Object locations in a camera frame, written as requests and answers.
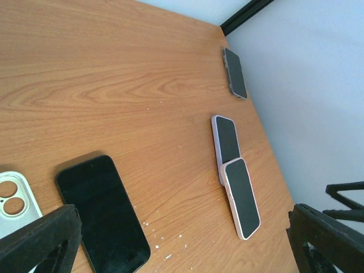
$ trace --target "white wall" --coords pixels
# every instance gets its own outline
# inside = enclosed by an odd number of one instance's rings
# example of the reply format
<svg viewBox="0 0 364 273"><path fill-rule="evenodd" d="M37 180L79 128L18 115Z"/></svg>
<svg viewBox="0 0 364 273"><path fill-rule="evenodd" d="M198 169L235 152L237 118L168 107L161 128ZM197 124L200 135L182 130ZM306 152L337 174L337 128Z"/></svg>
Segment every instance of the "white wall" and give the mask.
<svg viewBox="0 0 364 273"><path fill-rule="evenodd" d="M294 202L319 210L345 208L327 184L364 180L363 10L276 0L227 37Z"/></svg>
<svg viewBox="0 0 364 273"><path fill-rule="evenodd" d="M250 0L139 0L220 26Z"/></svg>

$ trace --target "black strip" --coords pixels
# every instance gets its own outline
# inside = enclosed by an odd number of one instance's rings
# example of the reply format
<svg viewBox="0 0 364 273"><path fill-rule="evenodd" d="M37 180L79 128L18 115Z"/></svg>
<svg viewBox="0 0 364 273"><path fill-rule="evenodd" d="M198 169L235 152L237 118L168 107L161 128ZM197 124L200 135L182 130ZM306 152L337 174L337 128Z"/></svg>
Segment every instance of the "black strip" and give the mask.
<svg viewBox="0 0 364 273"><path fill-rule="evenodd" d="M242 9L240 9L237 13L235 13L221 25L222 32L225 34L225 36L232 33L241 24L248 21L251 17L260 12L263 8L268 6L273 1L274 0L250 1Z"/></svg>

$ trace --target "mobile device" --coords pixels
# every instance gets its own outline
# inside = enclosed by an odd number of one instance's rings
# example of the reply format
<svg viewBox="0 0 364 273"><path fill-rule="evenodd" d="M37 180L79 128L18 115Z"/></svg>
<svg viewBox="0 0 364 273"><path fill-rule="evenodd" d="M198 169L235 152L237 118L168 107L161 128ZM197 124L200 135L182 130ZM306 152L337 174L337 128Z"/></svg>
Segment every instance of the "mobile device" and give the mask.
<svg viewBox="0 0 364 273"><path fill-rule="evenodd" d="M239 56L230 49L224 48L222 50L222 58L224 60L225 72L230 92L234 96L246 100L246 87L243 73L241 71Z"/></svg>
<svg viewBox="0 0 364 273"><path fill-rule="evenodd" d="M211 119L211 123L215 143L217 168L220 170L222 164L235 158L240 158L238 136L235 123L230 118L226 118L221 115L214 115ZM220 171L219 177L221 185L224 186Z"/></svg>
<svg viewBox="0 0 364 273"><path fill-rule="evenodd" d="M56 184L82 222L82 244L96 273L132 273L147 262L150 247L109 156L61 171Z"/></svg>
<svg viewBox="0 0 364 273"><path fill-rule="evenodd" d="M248 240L260 227L260 216L246 163L236 158L223 164L220 172L238 236Z"/></svg>

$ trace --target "wooden table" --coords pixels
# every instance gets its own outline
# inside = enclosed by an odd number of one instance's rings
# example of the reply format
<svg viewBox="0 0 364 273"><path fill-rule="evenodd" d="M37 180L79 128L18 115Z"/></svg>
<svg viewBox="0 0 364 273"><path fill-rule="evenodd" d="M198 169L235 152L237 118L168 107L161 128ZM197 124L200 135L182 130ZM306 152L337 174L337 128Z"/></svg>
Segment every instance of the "wooden table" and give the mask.
<svg viewBox="0 0 364 273"><path fill-rule="evenodd" d="M62 163L104 153L149 223L140 273L297 272L293 203L251 100L228 91L219 27L114 0L2 1L0 26L1 171L25 175L43 214L62 204ZM250 171L262 225L248 241L218 181L215 114L235 120ZM90 271L79 249L73 272Z"/></svg>

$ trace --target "wooden surface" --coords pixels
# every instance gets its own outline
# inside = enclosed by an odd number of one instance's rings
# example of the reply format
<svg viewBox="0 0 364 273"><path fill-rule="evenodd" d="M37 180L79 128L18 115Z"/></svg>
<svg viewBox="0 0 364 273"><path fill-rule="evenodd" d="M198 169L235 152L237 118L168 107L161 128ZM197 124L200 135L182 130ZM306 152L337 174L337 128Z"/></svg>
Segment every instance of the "wooden surface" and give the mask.
<svg viewBox="0 0 364 273"><path fill-rule="evenodd" d="M140 273L297 272L293 203L251 100L228 92L219 27L138 2L34 0L2 1L0 28L1 171L25 175L43 214L61 205L62 163L104 153L149 224ZM215 114L236 122L257 198L248 241L218 181ZM90 272L81 249L73 272Z"/></svg>

